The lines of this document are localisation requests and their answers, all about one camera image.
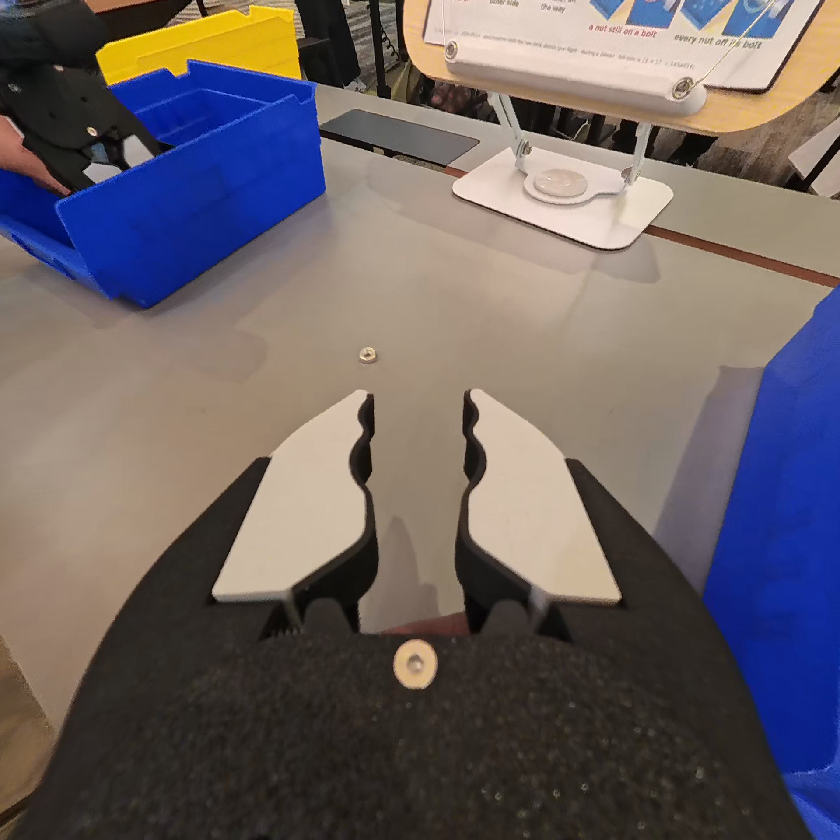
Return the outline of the person's left hand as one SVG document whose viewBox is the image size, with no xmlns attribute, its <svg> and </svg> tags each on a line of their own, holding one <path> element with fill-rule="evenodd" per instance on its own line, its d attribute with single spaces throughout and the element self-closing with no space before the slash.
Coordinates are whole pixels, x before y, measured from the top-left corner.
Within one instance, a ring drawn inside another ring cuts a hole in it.
<svg viewBox="0 0 840 840">
<path fill-rule="evenodd" d="M 1 170 L 27 177 L 55 195 L 65 197 L 70 194 L 53 177 L 42 160 L 24 146 L 23 136 L 4 115 L 1 116 Z"/>
</svg>

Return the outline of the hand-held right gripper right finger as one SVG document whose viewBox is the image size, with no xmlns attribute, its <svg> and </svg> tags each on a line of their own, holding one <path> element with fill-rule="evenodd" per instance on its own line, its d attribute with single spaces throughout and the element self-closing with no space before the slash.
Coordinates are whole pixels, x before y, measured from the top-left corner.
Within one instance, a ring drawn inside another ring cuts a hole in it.
<svg viewBox="0 0 840 840">
<path fill-rule="evenodd" d="M 560 605 L 621 606 L 568 459 L 550 437 L 481 389 L 464 393 L 462 433 L 456 576 L 469 630 L 502 602 L 537 626 Z"/>
</svg>

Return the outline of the dark flat tablet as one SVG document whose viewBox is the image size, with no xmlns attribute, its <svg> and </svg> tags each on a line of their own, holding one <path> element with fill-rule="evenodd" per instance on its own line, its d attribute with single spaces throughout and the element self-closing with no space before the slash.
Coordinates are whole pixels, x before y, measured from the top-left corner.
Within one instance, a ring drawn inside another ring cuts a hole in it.
<svg viewBox="0 0 840 840">
<path fill-rule="evenodd" d="M 479 144 L 469 136 L 359 109 L 322 123 L 319 130 L 324 139 L 444 168 Z"/>
</svg>

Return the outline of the person's right hand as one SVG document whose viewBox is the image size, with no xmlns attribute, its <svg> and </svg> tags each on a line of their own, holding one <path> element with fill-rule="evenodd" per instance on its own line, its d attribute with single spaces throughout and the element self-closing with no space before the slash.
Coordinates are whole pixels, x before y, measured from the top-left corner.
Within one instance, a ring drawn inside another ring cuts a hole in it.
<svg viewBox="0 0 840 840">
<path fill-rule="evenodd" d="M 384 630 L 383 633 L 390 635 L 409 635 L 412 637 L 426 635 L 457 637 L 468 635 L 469 625 L 466 615 L 463 612 L 459 612 L 395 626 Z"/>
</svg>

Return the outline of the yellow storage bin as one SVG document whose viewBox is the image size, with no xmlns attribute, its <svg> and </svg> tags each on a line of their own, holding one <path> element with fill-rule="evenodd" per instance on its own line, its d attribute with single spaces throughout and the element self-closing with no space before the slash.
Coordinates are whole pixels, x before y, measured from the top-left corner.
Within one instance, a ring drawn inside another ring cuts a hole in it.
<svg viewBox="0 0 840 840">
<path fill-rule="evenodd" d="M 180 76 L 192 60 L 302 79 L 294 13 L 259 5 L 113 41 L 97 60 L 109 85 L 161 69 Z"/>
</svg>

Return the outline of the blue divided storage bin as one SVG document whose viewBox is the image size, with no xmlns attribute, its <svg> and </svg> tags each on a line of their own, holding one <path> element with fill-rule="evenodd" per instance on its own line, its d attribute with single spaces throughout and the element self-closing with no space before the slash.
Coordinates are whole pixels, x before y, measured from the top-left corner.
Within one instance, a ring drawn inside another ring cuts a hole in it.
<svg viewBox="0 0 840 840">
<path fill-rule="evenodd" d="M 189 60 L 110 89 L 172 149 L 64 198 L 2 172 L 2 236 L 105 298 L 151 308 L 326 190 L 309 81 Z"/>
</svg>

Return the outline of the white panel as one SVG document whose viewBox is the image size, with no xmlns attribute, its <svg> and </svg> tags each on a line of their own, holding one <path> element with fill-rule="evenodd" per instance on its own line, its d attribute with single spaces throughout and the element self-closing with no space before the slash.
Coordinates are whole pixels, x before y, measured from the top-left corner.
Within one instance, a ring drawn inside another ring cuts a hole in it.
<svg viewBox="0 0 840 840">
<path fill-rule="evenodd" d="M 839 136 L 839 118 L 828 124 L 815 136 L 804 142 L 788 156 L 793 174 L 786 186 L 797 192 L 810 192 L 826 198 L 838 198 L 839 195 L 839 151 L 825 167 L 821 169 L 810 185 L 805 181 L 811 176 L 812 170 L 820 164 L 831 149 L 837 144 Z"/>
</svg>

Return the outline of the white instruction board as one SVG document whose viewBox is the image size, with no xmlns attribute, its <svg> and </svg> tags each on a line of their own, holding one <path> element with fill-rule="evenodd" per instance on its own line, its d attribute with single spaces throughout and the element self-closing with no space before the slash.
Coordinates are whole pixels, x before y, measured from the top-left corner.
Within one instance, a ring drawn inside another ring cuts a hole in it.
<svg viewBox="0 0 840 840">
<path fill-rule="evenodd" d="M 698 111 L 712 88 L 767 91 L 818 1 L 432 2 L 425 40 L 452 68 L 533 82 L 614 86 L 667 112 Z"/>
</svg>

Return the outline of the instruction sheet on stand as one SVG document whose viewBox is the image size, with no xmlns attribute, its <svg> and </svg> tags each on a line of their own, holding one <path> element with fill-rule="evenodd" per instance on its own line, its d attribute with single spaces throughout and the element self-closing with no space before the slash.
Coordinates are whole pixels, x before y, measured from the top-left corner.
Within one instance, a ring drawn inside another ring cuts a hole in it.
<svg viewBox="0 0 840 840">
<path fill-rule="evenodd" d="M 649 123 L 704 135 L 756 129 L 799 107 L 838 68 L 838 1 L 822 2 L 769 89 L 764 92 L 713 87 L 692 114 L 667 112 L 652 99 L 634 99 L 614 86 L 590 92 L 580 82 L 533 82 L 510 70 L 452 68 L 443 45 L 425 40 L 432 2 L 406 2 L 404 36 L 414 65 L 436 81 L 483 89 L 534 102 Z"/>
</svg>

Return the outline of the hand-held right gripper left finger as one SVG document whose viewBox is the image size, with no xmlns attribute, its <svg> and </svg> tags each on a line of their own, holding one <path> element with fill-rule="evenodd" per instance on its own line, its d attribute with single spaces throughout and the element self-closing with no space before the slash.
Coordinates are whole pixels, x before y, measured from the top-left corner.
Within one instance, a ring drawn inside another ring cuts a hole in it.
<svg viewBox="0 0 840 840">
<path fill-rule="evenodd" d="M 352 628 L 379 567 L 372 473 L 375 398 L 354 391 L 290 434 L 265 472 L 213 585 L 217 603 L 278 603 L 301 626 L 334 601 Z"/>
</svg>

